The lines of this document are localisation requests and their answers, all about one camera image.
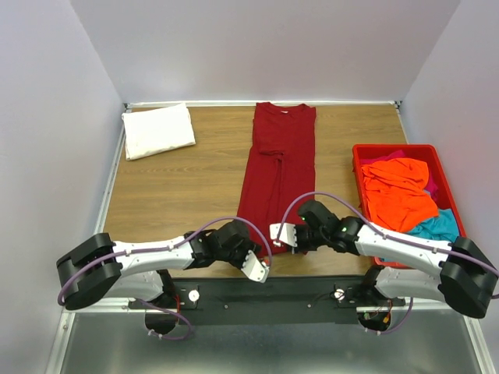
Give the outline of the dark red t shirt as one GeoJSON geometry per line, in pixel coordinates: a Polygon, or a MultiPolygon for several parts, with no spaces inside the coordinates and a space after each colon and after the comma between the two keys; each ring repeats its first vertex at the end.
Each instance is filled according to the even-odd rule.
{"type": "Polygon", "coordinates": [[[315,189],[317,111],[306,104],[258,103],[237,215],[253,222],[272,242],[269,227],[289,204],[315,189]]]}

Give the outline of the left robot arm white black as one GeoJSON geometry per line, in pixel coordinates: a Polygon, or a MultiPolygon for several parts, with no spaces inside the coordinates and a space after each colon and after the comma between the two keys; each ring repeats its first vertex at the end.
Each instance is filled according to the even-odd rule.
{"type": "Polygon", "coordinates": [[[175,289],[169,270],[203,269],[216,262],[233,266],[251,281],[265,282],[270,267],[257,256],[261,246],[250,237],[253,224],[239,217],[224,222],[218,229],[205,224],[156,242],[120,242],[97,233],[57,260],[57,302],[74,311],[103,298],[135,298],[163,308],[175,289]]]}

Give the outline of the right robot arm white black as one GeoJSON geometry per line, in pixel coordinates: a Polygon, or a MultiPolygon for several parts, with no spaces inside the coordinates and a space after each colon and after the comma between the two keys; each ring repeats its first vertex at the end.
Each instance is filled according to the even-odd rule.
{"type": "Polygon", "coordinates": [[[476,243],[462,236],[453,242],[417,238],[383,229],[361,217],[338,218],[323,203],[310,199],[298,209],[301,224],[292,230],[295,252],[326,245],[339,253],[388,257],[402,269],[380,266],[375,278],[359,285],[367,305],[385,298],[424,298],[444,302],[475,319],[487,314],[498,271],[476,243]]]}

